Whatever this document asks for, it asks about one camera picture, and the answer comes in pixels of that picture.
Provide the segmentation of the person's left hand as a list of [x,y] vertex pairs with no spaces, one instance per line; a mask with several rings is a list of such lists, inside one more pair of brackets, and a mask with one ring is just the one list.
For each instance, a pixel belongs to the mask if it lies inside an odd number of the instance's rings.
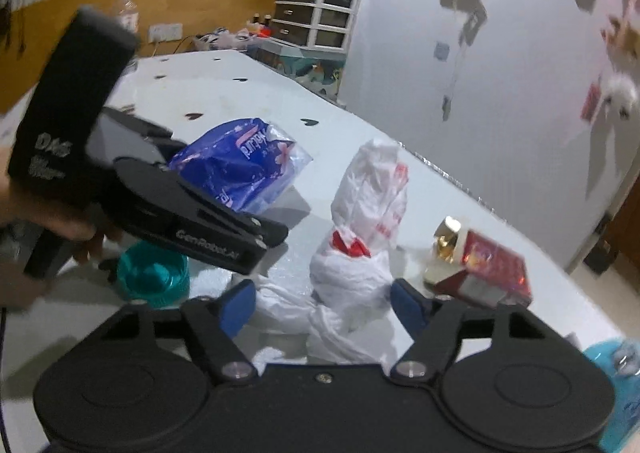
[[100,259],[122,230],[58,201],[40,198],[9,176],[11,149],[1,149],[1,307],[26,309],[47,294],[60,265]]

